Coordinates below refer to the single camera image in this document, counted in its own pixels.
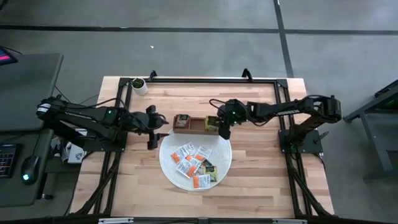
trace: keyboard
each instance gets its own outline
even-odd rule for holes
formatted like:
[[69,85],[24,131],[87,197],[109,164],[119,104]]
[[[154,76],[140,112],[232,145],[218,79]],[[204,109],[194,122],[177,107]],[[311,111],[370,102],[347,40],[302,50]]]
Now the keyboard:
[[12,177],[19,148],[18,144],[3,144],[0,146],[0,179]]

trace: white plate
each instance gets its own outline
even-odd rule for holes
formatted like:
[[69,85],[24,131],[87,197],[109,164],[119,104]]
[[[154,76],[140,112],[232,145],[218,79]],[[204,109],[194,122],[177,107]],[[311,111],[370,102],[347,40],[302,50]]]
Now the white plate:
[[180,187],[184,190],[196,191],[193,188],[193,178],[191,177],[189,179],[183,174],[179,173],[176,170],[177,164],[171,157],[171,153],[173,153],[178,147],[188,142],[192,142],[196,148],[203,146],[213,150],[208,160],[214,166],[217,166],[218,181],[212,182],[211,187],[214,187],[220,183],[231,167],[232,148],[229,140],[225,140],[218,135],[175,134],[173,131],[171,131],[170,135],[163,139],[159,151],[160,166],[164,175],[177,187]]

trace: wooden box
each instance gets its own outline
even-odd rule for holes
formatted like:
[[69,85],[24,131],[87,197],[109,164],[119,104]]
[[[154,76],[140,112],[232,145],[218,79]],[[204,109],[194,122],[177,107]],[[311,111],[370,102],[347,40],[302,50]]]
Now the wooden box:
[[176,127],[175,126],[176,119],[177,119],[177,116],[174,116],[174,120],[173,120],[174,133],[218,135],[218,131],[206,131],[205,130],[205,120],[206,120],[206,118],[190,117],[189,124],[185,128]]

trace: gray concrete floor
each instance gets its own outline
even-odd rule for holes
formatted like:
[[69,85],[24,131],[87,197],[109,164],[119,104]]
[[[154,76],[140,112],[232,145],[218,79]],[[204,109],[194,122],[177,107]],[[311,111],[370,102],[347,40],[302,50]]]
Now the gray concrete floor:
[[[287,29],[396,30],[390,0],[280,0]],[[131,27],[277,28],[271,0],[11,0],[0,21],[13,24]],[[64,54],[58,87],[72,101],[98,93],[105,75],[286,77],[278,34],[0,31],[0,45],[25,54]],[[343,113],[397,79],[398,36],[288,35],[294,76],[311,94],[336,95]],[[397,181],[365,184],[378,167],[362,124],[324,125],[326,174],[335,213],[398,222]],[[76,176],[54,177],[55,199],[0,209],[0,219],[63,215]]]

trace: green light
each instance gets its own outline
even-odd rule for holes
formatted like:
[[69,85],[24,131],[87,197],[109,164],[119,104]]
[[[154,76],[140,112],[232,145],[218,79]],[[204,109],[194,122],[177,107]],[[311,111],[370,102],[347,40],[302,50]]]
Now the green light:
[[386,105],[387,106],[391,106],[394,103],[394,100],[391,100],[390,102],[388,102]]

